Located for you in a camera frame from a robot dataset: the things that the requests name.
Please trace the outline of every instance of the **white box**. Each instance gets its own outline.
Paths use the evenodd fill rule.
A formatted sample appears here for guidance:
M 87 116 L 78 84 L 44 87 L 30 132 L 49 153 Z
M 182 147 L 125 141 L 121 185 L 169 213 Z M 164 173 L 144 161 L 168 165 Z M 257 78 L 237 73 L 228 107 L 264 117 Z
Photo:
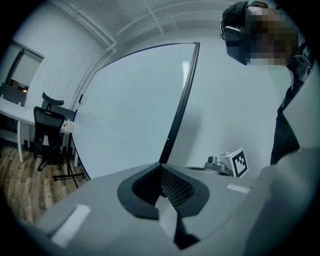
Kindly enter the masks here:
M 73 133 L 74 132 L 75 123 L 72 121 L 66 121 L 64 130 L 66 133 Z
M 232 170 L 234 177 L 243 177 L 248 171 L 248 164 L 244 149 L 233 148 L 217 155 L 218 162 L 222 162 L 225 166 Z

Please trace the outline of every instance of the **curved white screen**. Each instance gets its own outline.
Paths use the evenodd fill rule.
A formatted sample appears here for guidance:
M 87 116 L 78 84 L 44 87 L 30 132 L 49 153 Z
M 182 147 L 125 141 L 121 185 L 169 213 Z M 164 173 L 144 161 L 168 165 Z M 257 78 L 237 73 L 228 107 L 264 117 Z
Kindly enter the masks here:
M 72 135 L 91 179 L 159 161 L 194 50 L 193 43 L 150 48 L 95 73 Z

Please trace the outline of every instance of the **white sticker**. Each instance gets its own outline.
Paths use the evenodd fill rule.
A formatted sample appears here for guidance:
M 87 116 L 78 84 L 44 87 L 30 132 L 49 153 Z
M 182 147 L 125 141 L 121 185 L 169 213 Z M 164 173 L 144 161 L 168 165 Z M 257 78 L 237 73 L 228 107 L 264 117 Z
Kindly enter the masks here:
M 90 211 L 91 209 L 88 206 L 79 204 L 64 224 L 53 235 L 51 239 L 52 242 L 62 248 L 66 248 L 85 222 Z
M 249 192 L 251 190 L 251 188 L 249 188 L 249 187 L 238 186 L 238 185 L 235 185 L 235 184 L 232 184 L 232 183 L 230 183 L 227 186 L 227 188 L 230 189 L 230 190 L 238 191 L 238 192 L 245 193 L 245 194 L 249 194 Z

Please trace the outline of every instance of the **vr headset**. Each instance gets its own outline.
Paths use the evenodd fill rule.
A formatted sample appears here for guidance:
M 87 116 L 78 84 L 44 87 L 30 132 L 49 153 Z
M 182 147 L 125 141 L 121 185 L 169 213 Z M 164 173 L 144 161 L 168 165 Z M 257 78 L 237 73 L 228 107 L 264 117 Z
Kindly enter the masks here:
M 226 53 L 240 62 L 247 65 L 250 62 L 250 41 L 246 40 L 245 29 L 242 27 L 226 26 L 220 23 L 220 35 L 225 41 Z
M 255 38 L 252 33 L 251 24 L 254 22 L 254 17 L 250 15 L 248 11 L 249 6 L 258 6 L 262 8 L 269 8 L 264 2 L 250 1 L 245 10 L 245 26 L 244 27 L 232 27 L 225 26 L 223 22 L 220 23 L 220 35 L 225 41 L 227 54 L 240 62 L 243 65 L 250 63 L 252 52 L 255 49 Z M 279 10 L 281 7 L 278 5 L 275 10 Z

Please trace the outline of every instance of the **gray device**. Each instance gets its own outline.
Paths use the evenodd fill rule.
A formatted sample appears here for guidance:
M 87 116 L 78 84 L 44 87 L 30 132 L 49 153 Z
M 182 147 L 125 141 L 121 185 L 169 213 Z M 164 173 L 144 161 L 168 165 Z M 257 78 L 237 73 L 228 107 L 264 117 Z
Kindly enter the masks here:
M 319 148 L 303 148 L 263 168 L 257 179 L 171 164 L 133 167 L 85 183 L 44 214 L 34 236 L 47 238 L 45 250 L 55 245 L 68 255 L 268 253 L 312 202 L 320 178 L 319 155 Z M 90 213 L 70 238 L 78 205 Z M 168 212 L 176 214 L 174 237 L 164 225 L 170 223 Z M 63 229 L 62 245 L 52 242 Z
M 223 162 L 218 162 L 216 156 L 209 156 L 208 161 L 204 164 L 204 168 L 216 171 L 220 174 L 232 173 L 232 170 L 228 169 Z

